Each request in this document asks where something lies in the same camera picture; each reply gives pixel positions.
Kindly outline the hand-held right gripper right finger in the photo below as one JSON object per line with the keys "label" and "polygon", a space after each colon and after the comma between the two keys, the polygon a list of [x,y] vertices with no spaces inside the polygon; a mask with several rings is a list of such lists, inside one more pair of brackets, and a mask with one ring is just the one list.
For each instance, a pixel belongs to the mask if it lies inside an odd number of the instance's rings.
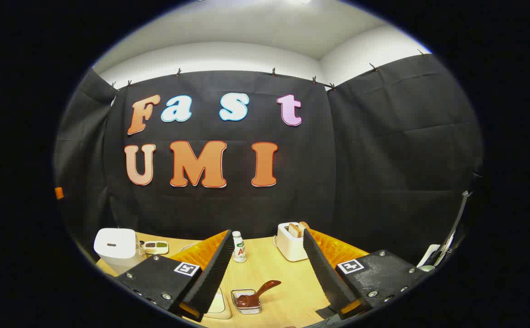
{"label": "hand-held right gripper right finger", "polygon": [[390,251],[366,252],[313,229],[303,248],[330,304],[346,319],[381,307],[423,280],[423,271]]}

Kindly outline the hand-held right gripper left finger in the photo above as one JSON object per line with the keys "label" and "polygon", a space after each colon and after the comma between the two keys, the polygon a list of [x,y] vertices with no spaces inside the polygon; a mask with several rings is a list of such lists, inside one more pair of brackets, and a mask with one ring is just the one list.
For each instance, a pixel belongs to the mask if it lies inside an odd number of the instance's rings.
{"label": "hand-held right gripper left finger", "polygon": [[200,322],[208,312],[234,251],[230,229],[175,255],[151,256],[117,275],[124,289],[163,311]]}

